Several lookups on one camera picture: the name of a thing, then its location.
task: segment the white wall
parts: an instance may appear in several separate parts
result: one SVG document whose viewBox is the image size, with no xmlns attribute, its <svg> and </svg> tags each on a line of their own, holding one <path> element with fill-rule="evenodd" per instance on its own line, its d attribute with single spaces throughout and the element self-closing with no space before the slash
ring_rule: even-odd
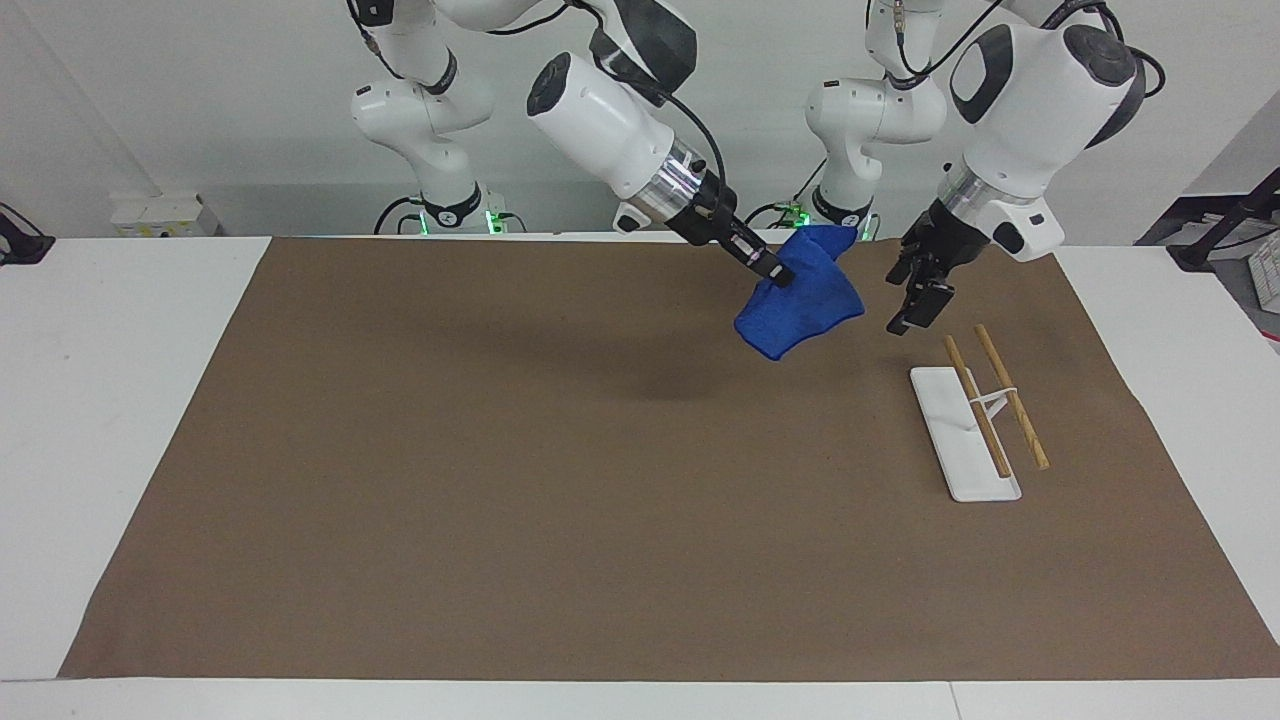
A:
<svg viewBox="0 0 1280 720">
<path fill-rule="evenodd" d="M 1271 97 L 1187 195 L 1245 195 L 1280 168 L 1280 92 Z"/>
<path fill-rule="evenodd" d="M 790 196 L 822 158 L 804 126 L 809 88 L 881 72 L 861 50 L 860 0 L 676 4 L 700 29 L 701 47 L 682 96 L 717 131 L 742 205 Z M 366 142 L 347 115 L 351 91 L 383 70 L 337 0 L 0 0 L 5 5 L 29 17 L 146 174 L 163 188 L 200 191 L 233 233 L 365 231 L 388 200 L 412 188 L 408 168 Z M 1073 242 L 1139 237 L 1280 87 L 1272 49 L 1280 14 L 1271 0 L 1112 5 L 1130 41 L 1161 58 L 1172 82 L 1132 128 L 1051 188 Z M 956 0 L 940 46 L 980 8 Z M 55 233 L 109 232 L 105 195 L 128 184 L 128 173 L 100 142 L 84 140 L 65 92 L 50 92 L 29 67 L 9 10 L 0 14 L 0 192 Z M 612 217 L 607 190 L 524 118 L 541 65 L 564 47 L 584 51 L 589 33 L 581 13 L 518 38 L 451 33 L 463 72 L 489 77 L 503 99 L 494 120 L 460 140 L 534 229 L 598 228 Z M 671 110 L 663 117 L 695 140 Z M 964 136 L 952 122 L 929 146 L 881 151 L 886 233 L 900 233 L 929 202 L 941 164 Z"/>
</svg>

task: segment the wooden dowel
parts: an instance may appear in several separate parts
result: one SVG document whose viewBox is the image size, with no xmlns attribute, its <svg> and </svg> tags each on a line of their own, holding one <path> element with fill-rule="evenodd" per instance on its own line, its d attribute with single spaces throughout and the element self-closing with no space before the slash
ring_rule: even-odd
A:
<svg viewBox="0 0 1280 720">
<path fill-rule="evenodd" d="M 1000 379 L 1001 389 L 1014 387 L 1014 379 L 1009 375 L 1009 368 L 1005 366 L 1005 361 L 1000 359 L 1000 352 L 996 350 L 996 343 L 991 340 L 991 333 L 987 332 L 987 325 L 978 325 L 973 332 L 978 333 L 978 342 L 982 343 L 982 348 L 987 352 L 987 359 L 991 360 L 991 366 L 996 370 L 996 378 Z M 1032 425 L 1032 416 L 1027 414 L 1027 406 L 1023 405 L 1023 398 L 1018 395 L 1016 389 L 1009 393 L 1009 402 L 1014 406 L 1014 415 L 1018 416 L 1018 424 L 1023 428 L 1023 437 L 1027 438 L 1027 447 L 1030 448 L 1032 456 L 1036 459 L 1036 466 L 1041 470 L 1048 470 L 1048 456 L 1044 455 L 1044 447 L 1041 445 L 1039 436 Z"/>
<path fill-rule="evenodd" d="M 964 393 L 969 398 L 969 409 L 973 410 L 973 419 L 978 421 L 978 430 L 982 433 L 983 442 L 987 443 L 987 452 L 991 452 L 991 460 L 996 464 L 996 471 L 1001 478 L 1011 478 L 1014 471 L 1009 468 L 1009 459 L 1000 450 L 1000 443 L 996 442 L 996 428 L 991 427 L 991 418 L 987 416 L 987 409 L 978 401 L 978 388 L 974 386 L 973 378 L 969 377 L 969 370 L 964 365 L 964 357 L 960 356 L 960 348 L 956 347 L 956 338 L 947 336 L 946 343 L 947 355 L 951 356 L 951 366 L 956 369 L 956 375 L 960 377 L 960 386 L 964 387 Z"/>
</svg>

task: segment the microfiber cloth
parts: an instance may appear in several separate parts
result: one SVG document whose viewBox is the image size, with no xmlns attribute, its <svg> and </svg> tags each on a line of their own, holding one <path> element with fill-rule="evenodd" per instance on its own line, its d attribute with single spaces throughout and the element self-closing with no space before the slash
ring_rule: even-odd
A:
<svg viewBox="0 0 1280 720">
<path fill-rule="evenodd" d="M 854 246 L 858 228 L 808 225 L 778 250 L 796 277 L 787 287 L 760 281 L 733 320 L 737 334 L 769 360 L 781 360 L 801 342 L 867 313 L 836 259 Z"/>
</svg>

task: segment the white table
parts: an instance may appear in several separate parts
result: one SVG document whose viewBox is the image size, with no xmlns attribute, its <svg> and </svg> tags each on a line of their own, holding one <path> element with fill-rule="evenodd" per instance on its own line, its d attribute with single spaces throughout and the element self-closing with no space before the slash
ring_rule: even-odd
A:
<svg viewBox="0 0 1280 720">
<path fill-rule="evenodd" d="M 0 717 L 1280 717 L 1280 679 L 45 680 L 266 245 L 64 240 L 38 266 L 0 269 Z M 1178 272 L 1162 249 L 1065 247 L 1059 260 L 1280 639 L 1280 357 L 1212 277 Z"/>
</svg>

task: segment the white plastic holder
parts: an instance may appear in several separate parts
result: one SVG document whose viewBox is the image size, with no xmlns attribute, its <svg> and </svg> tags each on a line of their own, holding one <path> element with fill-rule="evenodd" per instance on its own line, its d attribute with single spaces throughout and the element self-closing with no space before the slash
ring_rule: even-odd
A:
<svg viewBox="0 0 1280 720">
<path fill-rule="evenodd" d="M 955 368 L 914 368 L 911 386 L 920 401 L 920 413 L 924 414 L 924 424 L 929 428 L 933 450 L 938 455 L 951 497 L 956 502 L 1020 500 L 1023 491 L 1018 487 L 1018 477 L 1011 474 L 1001 478 L 996 470 L 996 462 L 982 439 L 982 430 L 978 429 L 978 420 L 973 416 L 969 397 Z M 995 418 L 1009 405 L 1009 393 L 1014 389 L 984 395 L 977 402 L 982 404 L 987 418 Z M 998 436 L 996 443 L 1000 452 L 1005 452 Z"/>
</svg>

